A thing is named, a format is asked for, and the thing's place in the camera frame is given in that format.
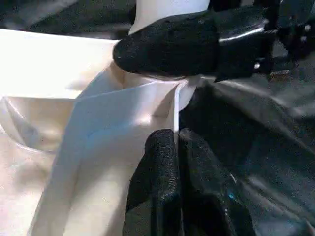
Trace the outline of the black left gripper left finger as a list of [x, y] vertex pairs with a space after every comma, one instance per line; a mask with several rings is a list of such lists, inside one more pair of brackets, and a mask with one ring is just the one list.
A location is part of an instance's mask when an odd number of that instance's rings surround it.
[[178, 236], [182, 226], [178, 156], [174, 133], [154, 131], [129, 184], [123, 234]]

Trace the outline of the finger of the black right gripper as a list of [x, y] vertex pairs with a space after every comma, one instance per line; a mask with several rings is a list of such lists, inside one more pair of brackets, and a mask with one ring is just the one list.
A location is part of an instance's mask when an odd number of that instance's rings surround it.
[[156, 76], [249, 77], [267, 37], [262, 8], [174, 15], [130, 34], [113, 50], [122, 70]]

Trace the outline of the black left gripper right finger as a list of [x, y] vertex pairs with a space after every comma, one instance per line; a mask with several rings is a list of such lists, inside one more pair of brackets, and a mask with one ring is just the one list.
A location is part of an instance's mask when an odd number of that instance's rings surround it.
[[187, 236], [256, 234], [233, 175], [208, 143], [188, 128], [179, 133], [179, 163]]

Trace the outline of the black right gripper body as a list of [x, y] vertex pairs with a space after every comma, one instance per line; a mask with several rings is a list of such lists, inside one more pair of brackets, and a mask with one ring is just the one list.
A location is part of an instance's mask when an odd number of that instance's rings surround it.
[[284, 74], [315, 49], [313, 0], [212, 0], [218, 79]]

